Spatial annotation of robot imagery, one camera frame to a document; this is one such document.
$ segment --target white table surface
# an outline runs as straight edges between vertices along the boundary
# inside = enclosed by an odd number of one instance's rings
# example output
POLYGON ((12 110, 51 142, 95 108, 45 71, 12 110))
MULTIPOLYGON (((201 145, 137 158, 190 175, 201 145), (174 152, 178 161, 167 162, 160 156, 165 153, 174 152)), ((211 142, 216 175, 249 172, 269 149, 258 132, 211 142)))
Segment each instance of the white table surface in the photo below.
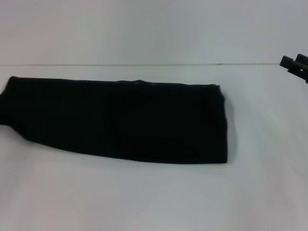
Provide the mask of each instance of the white table surface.
POLYGON ((2 66, 1 88, 10 76, 221 85, 229 162, 76 154, 0 126, 0 231, 308 230, 308 85, 286 69, 2 66))

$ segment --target black garment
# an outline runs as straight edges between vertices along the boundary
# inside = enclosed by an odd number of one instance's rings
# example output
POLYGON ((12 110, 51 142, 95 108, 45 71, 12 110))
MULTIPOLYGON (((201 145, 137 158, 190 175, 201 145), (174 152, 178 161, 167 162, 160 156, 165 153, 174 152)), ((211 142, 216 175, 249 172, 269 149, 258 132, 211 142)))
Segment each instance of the black garment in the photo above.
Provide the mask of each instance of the black garment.
POLYGON ((227 162, 224 97, 216 85, 11 77, 0 95, 0 124, 76 153, 227 162))

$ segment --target folded black fabric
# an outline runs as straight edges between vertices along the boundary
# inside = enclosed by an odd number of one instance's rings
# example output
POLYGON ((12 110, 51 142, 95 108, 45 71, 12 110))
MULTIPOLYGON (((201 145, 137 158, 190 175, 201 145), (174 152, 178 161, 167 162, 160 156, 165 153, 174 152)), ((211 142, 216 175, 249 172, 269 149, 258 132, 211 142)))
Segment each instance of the folded black fabric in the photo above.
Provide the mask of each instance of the folded black fabric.
POLYGON ((11 77, 0 95, 0 124, 76 153, 227 162, 224 97, 216 85, 11 77))

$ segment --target white backdrop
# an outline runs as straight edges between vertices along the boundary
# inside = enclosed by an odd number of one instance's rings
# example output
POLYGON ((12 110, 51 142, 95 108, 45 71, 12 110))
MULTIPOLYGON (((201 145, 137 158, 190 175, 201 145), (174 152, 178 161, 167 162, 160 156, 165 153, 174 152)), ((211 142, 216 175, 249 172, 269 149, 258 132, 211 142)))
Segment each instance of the white backdrop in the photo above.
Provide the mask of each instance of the white backdrop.
POLYGON ((0 64, 278 63, 306 0, 1 0, 0 64))
POLYGON ((10 76, 218 84, 229 162, 76 154, 0 126, 0 231, 308 230, 308 85, 273 65, 308 55, 307 9, 305 0, 1 0, 1 91, 10 76), (222 63, 241 65, 208 65, 222 63), (20 64, 44 66, 8 66, 20 64), (139 66, 115 66, 124 64, 139 66))

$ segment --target white wall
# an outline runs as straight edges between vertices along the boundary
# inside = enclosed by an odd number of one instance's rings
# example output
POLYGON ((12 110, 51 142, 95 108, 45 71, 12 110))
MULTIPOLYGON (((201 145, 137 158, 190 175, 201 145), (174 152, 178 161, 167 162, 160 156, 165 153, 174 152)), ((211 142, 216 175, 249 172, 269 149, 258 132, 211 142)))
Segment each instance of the white wall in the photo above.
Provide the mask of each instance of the white wall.
POLYGON ((1 0, 0 64, 279 63, 306 0, 1 0))

